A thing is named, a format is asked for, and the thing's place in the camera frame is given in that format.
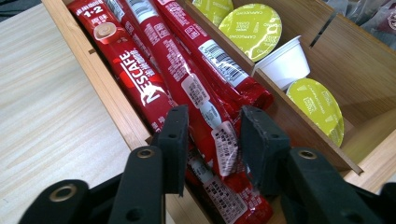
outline light wood surface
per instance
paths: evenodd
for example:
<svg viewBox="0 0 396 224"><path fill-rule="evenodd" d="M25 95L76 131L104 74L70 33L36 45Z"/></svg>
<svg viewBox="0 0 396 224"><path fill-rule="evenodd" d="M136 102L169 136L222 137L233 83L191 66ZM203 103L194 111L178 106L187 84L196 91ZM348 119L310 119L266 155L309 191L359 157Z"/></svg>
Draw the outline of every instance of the light wood surface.
<svg viewBox="0 0 396 224"><path fill-rule="evenodd" d="M42 5L0 30L0 223L17 223L58 181L120 174L130 149Z"/></svg>

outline small white plastic cup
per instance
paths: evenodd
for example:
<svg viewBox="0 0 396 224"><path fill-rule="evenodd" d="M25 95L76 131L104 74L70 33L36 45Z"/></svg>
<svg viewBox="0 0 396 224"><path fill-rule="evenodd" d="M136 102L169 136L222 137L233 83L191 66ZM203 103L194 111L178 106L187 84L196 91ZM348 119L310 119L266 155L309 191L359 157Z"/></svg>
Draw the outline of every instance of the small white plastic cup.
<svg viewBox="0 0 396 224"><path fill-rule="evenodd" d="M310 69L300 45L300 37L294 37L257 62L254 71L261 69L282 91L294 81L308 76Z"/></svg>

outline wooden compartment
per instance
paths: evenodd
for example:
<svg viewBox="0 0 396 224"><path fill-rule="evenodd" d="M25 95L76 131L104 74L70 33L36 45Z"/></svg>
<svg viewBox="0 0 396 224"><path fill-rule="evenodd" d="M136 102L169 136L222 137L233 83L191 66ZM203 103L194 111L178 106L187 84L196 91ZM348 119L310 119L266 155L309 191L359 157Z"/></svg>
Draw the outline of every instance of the wooden compartment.
<svg viewBox="0 0 396 224"><path fill-rule="evenodd" d="M127 145L130 149L145 145L150 138L149 132L67 10L65 4L71 1L43 0L43 3ZM243 69L248 73L252 71L254 63L208 21L191 0L177 1ZM345 141L337 147L283 91L258 71L254 77L276 98L267 110L268 114L288 133L295 147L320 150L339 171L344 172L346 180L376 191L396 171L396 160L391 159L396 157L396 150L390 147L396 142L395 51L343 16L335 15L321 0L233 2L235 7L264 3L275 9L283 23L279 45L297 35L302 36L300 40L311 68L308 77L321 82L338 101L345 118ZM370 144L361 144L363 139ZM377 184L365 185L374 176ZM184 199L169 197L167 208L177 223L208 222L189 193Z"/></svg>

